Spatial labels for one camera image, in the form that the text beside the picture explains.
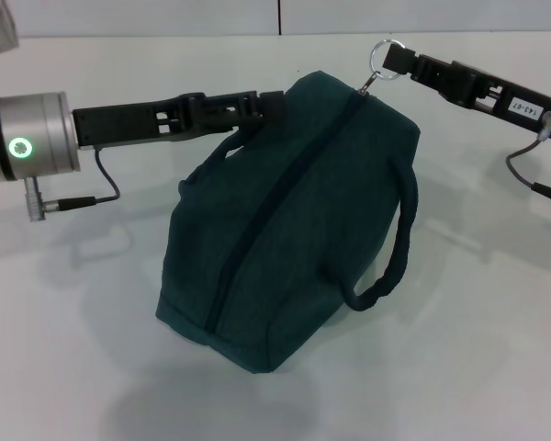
white wall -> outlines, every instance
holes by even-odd
[[[283,34],[551,30],[551,0],[281,0]]]
[[[277,0],[8,0],[20,37],[275,35]]]

white surface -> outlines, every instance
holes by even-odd
[[[551,34],[395,37],[551,95]],[[66,90],[91,107],[277,90],[318,69],[360,87],[381,38],[28,40],[0,56],[0,95]],[[123,198],[38,224],[22,183],[0,185],[0,441],[551,441],[551,202],[504,165],[534,135],[406,78],[370,90],[422,130],[407,276],[275,374],[153,315],[177,182],[220,136],[106,151]],[[81,161],[41,179],[45,196],[107,193],[92,155]],[[517,164],[551,185],[551,141]]]
[[[551,30],[551,0],[281,0],[282,33]]]
[[[7,1],[20,37],[277,35],[279,30],[276,0]]]

white table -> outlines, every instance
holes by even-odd
[[[383,37],[25,40],[0,56],[0,96],[65,90],[94,107],[287,89],[319,69],[359,87]],[[394,37],[551,95],[551,33]],[[274,374],[154,317],[177,183],[221,136],[105,151],[122,199],[41,223],[22,183],[0,184],[0,440],[551,441],[551,202],[504,164],[534,135],[406,78],[371,90],[422,130],[407,276]],[[41,179],[44,195],[107,194],[92,155],[81,163]],[[551,185],[551,141],[517,164]]]

dark green bag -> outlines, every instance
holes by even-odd
[[[280,366],[343,302],[362,311],[396,287],[418,202],[412,121],[321,72],[286,102],[285,121],[237,131],[180,183],[163,263],[157,317],[251,372]],[[398,204],[388,268],[356,296]]]

label sticker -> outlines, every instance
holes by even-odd
[[[544,110],[541,106],[537,106],[536,104],[529,103],[519,98],[514,98],[508,109],[510,112],[518,113],[519,115],[534,119],[535,121],[541,118],[541,114]]]

